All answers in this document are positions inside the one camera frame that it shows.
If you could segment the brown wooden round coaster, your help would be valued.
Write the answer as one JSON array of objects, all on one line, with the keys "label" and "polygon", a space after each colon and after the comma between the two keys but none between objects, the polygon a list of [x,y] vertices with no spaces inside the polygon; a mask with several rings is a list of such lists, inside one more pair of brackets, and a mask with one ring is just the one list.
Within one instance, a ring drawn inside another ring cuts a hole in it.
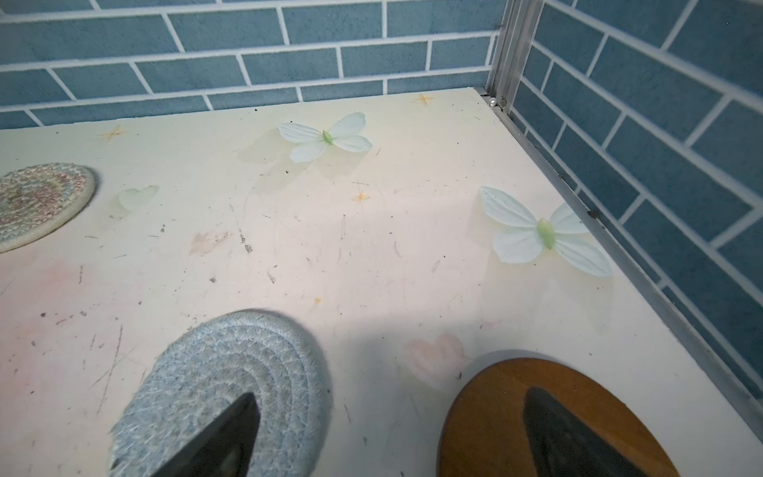
[{"label": "brown wooden round coaster", "polygon": [[646,476],[678,475],[662,445],[623,401],[586,375],[538,358],[499,362],[463,388],[443,427],[438,475],[540,476],[523,421],[533,387],[554,396]]}]

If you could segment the light blue woven coaster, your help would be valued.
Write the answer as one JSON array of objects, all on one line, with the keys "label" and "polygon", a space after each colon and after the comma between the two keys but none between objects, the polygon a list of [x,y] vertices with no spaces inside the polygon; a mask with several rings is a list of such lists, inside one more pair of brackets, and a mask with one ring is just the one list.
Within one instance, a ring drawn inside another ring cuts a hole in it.
[{"label": "light blue woven coaster", "polygon": [[331,378],[315,338],[293,319],[240,310],[168,346],[113,425],[112,476],[149,476],[246,393],[260,412],[248,473],[308,476],[325,442]]}]

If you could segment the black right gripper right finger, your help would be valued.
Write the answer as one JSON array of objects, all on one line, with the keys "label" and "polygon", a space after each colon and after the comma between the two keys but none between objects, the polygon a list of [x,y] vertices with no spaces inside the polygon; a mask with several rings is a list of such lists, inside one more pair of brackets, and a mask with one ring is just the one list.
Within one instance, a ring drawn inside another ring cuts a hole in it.
[{"label": "black right gripper right finger", "polygon": [[540,476],[646,476],[541,388],[527,391],[523,421]]}]

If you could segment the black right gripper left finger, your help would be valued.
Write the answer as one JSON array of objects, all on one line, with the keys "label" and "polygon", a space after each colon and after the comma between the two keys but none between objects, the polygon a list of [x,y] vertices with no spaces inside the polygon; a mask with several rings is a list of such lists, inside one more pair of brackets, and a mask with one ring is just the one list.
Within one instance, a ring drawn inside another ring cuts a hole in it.
[{"label": "black right gripper left finger", "polygon": [[253,393],[245,393],[153,476],[246,476],[250,470],[259,423],[256,397]]}]

